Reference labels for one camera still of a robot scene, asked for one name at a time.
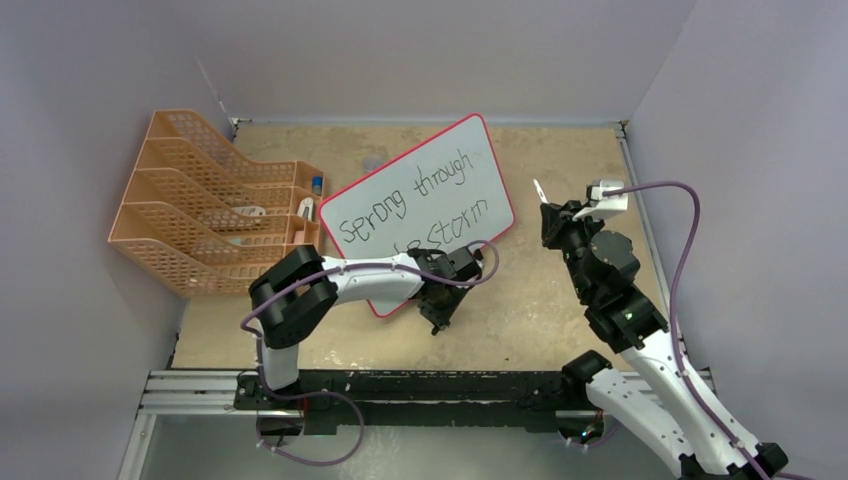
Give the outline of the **red-framed whiteboard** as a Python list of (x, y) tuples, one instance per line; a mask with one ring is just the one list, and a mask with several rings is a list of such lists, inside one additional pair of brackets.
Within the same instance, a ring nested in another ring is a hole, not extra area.
[(390, 257), (493, 240), (515, 213), (484, 118), (473, 113), (325, 199), (318, 215), (338, 253)]

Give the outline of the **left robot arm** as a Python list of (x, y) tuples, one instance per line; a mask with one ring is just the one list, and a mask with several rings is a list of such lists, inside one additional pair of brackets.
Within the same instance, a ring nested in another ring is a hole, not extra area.
[(416, 303), (437, 335), (470, 290), (487, 279), (481, 250), (462, 246), (450, 253), (412, 248), (380, 259), (347, 260), (301, 245), (256, 278), (248, 288), (256, 320), (259, 395), (272, 408), (292, 405), (298, 395), (298, 350), (335, 306), (369, 301)]

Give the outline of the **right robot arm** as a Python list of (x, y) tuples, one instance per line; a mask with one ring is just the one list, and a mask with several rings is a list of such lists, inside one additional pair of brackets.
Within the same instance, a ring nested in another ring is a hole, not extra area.
[(578, 201), (540, 206), (544, 247), (558, 250), (591, 330), (644, 380), (641, 393), (590, 350), (566, 364), (561, 392), (576, 407), (611, 414), (678, 479), (770, 479), (788, 464), (776, 443), (759, 441), (718, 400), (690, 362), (670, 323), (636, 286), (631, 240), (580, 216)]

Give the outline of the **white stapler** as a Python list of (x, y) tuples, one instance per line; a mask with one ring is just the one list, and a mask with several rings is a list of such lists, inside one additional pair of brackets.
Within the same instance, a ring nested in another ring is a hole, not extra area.
[(315, 206), (315, 200), (312, 197), (301, 199), (297, 208), (297, 216), (307, 221), (313, 221)]

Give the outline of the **clear jar of clips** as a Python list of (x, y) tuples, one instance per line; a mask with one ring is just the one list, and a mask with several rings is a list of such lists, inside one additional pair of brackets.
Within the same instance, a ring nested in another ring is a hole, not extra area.
[(385, 163), (385, 158), (378, 154), (368, 154), (362, 159), (363, 170), (370, 173), (380, 168)]

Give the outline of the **blue capped glue stick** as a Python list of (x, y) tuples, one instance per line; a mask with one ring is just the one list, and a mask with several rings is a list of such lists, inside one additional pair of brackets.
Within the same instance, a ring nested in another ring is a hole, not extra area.
[(324, 182), (322, 176), (314, 176), (311, 181), (311, 191), (314, 195), (322, 196), (324, 190)]

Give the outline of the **orange plastic file organizer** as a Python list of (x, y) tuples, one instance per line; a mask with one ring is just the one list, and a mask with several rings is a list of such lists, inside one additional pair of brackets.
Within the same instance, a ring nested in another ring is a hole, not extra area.
[[(318, 246), (320, 169), (257, 162), (194, 110), (157, 110), (109, 243), (183, 297), (240, 294), (300, 245)], [(297, 216), (315, 200), (314, 220)]]

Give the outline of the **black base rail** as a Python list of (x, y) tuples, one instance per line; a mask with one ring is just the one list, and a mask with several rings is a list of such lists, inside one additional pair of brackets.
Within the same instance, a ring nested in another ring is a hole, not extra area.
[(149, 375), (140, 411), (232, 414), (299, 424), (306, 435), (340, 426), (514, 427), (577, 434), (597, 408), (562, 387), (559, 371), (304, 370), (272, 397), (251, 370), (165, 370)]

